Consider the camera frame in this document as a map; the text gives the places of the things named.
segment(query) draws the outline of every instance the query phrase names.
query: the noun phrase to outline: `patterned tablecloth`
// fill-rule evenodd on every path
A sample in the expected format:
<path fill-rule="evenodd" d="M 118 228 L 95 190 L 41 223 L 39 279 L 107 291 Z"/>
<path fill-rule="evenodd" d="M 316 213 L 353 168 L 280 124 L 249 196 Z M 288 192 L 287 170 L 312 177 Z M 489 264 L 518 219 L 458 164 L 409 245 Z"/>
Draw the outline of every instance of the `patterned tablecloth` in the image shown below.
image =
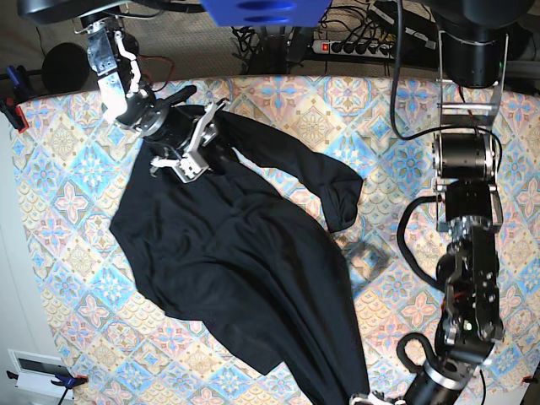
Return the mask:
<path fill-rule="evenodd" d="M 230 109 L 280 128 L 357 170 L 365 184 L 356 224 L 336 235 L 350 262 L 372 389 L 403 393 L 411 375 L 398 362 L 398 339 L 424 331 L 433 339 L 441 294 L 412 274 L 395 232 L 407 203 L 430 194 L 431 137 L 399 142 L 388 121 L 390 81 L 363 78 L 235 78 L 193 83 L 191 103 L 228 97 Z M 433 126 L 438 88 L 403 81 L 398 125 Z M 476 91 L 467 97 L 482 99 Z M 456 89 L 446 97 L 458 100 Z M 500 309 L 505 340 L 486 368 L 490 392 L 517 388 L 540 360 L 540 101 L 504 96 L 495 131 L 505 146 L 499 175 L 505 226 L 498 236 Z M 12 131 L 13 167 L 35 280 L 66 366 L 87 375 L 77 403 L 309 403 L 283 365 L 258 375 L 233 358 L 196 321 L 165 318 L 135 289 L 130 267 L 108 230 L 140 139 L 102 119 L 100 96 L 83 93 L 22 106 L 30 129 Z M 294 177 L 262 173 L 287 198 L 324 224 L 319 200 Z M 419 209 L 408 244 L 433 271 L 446 247 L 434 210 Z M 411 349 L 418 357 L 418 348 Z M 475 403 L 479 380 L 461 403 Z"/>

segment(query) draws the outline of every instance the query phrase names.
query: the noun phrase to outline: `metal bracket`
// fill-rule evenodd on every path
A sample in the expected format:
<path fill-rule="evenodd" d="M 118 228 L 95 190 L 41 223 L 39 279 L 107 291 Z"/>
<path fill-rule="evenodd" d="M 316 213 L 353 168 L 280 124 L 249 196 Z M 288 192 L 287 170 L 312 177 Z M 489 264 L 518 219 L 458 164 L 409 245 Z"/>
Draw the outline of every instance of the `metal bracket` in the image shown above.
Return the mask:
<path fill-rule="evenodd" d="M 435 193 L 440 196 L 440 198 L 437 198 L 437 201 L 435 202 L 435 223 L 437 226 L 437 231 L 444 233 L 451 232 L 451 230 L 456 227 L 455 220 L 446 222 L 441 219 L 442 209 L 440 206 L 442 205 L 442 194 L 446 192 L 446 186 L 447 185 L 445 184 L 444 179 L 440 179 L 438 176 L 435 178 Z M 489 193 L 491 195 L 491 205 L 494 211 L 494 220 L 488 221 L 485 219 L 486 222 L 483 224 L 483 228 L 489 232 L 498 234 L 503 226 L 503 223 L 505 222 L 505 216 L 503 214 L 503 207 L 500 201 L 499 188 L 497 187 L 497 183 L 495 182 L 494 178 L 492 178 L 489 183 Z"/>
<path fill-rule="evenodd" d="M 129 84 L 129 92 L 127 94 L 127 96 L 129 97 L 130 95 L 134 95 L 139 91 L 138 84 L 141 81 L 141 69 L 139 68 L 137 63 L 137 56 L 126 50 L 123 42 L 123 34 L 121 31 L 115 32 L 115 43 L 116 46 L 118 46 L 118 53 L 120 53 L 120 55 L 130 61 L 130 65 L 132 68 L 133 77 L 131 83 Z"/>
<path fill-rule="evenodd" d="M 228 103 L 227 99 L 222 99 L 218 104 L 211 103 L 205 107 L 206 112 L 197 120 L 190 143 L 184 150 L 181 159 L 156 157 L 152 160 L 151 165 L 153 167 L 170 167 L 184 183 L 198 179 L 210 167 L 198 149 L 207 145 L 217 135 L 212 123 L 213 118 L 216 112 L 222 110 Z"/>
<path fill-rule="evenodd" d="M 499 114 L 500 101 L 503 95 L 503 88 L 505 86 L 505 73 L 506 73 L 506 61 L 508 57 L 508 41 L 509 37 L 506 35 L 505 40 L 505 55 L 503 59 L 503 68 L 501 69 L 499 80 L 494 83 L 493 93 L 488 103 L 475 103 L 475 102 L 446 102 L 444 97 L 444 84 L 453 83 L 451 80 L 444 79 L 443 76 L 443 52 L 442 52 L 442 35 L 445 31 L 439 31 L 439 84 L 440 84 L 440 124 L 442 125 L 470 125 L 475 124 L 481 127 L 491 129 L 494 125 L 495 117 Z M 471 111 L 471 114 L 446 114 L 447 111 Z"/>
<path fill-rule="evenodd" d="M 109 74 L 98 80 L 98 86 L 100 87 L 103 104 L 107 107 L 103 117 L 107 122 L 114 122 L 118 116 L 127 111 L 126 95 L 124 94 L 120 75 L 118 72 Z"/>
<path fill-rule="evenodd" d="M 88 36 L 88 50 L 86 52 L 90 67 L 98 76 L 103 76 L 118 68 L 104 24 L 100 30 Z"/>

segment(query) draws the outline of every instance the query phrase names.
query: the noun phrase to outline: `black shirt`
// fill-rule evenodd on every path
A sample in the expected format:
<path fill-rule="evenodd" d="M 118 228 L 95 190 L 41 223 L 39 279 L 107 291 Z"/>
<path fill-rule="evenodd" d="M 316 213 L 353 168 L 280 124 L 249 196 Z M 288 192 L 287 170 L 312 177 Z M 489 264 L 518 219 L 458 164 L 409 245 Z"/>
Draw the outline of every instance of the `black shirt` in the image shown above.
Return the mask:
<path fill-rule="evenodd" d="M 349 167 L 259 122 L 216 121 L 222 141 L 316 194 L 330 231 L 354 223 L 362 180 Z M 138 291 L 167 316 L 203 321 L 263 374 L 284 361 L 315 404 L 368 393 L 348 266 L 329 234 L 233 159 L 183 184 L 170 169 L 153 178 L 154 156 L 144 143 L 111 222 Z"/>

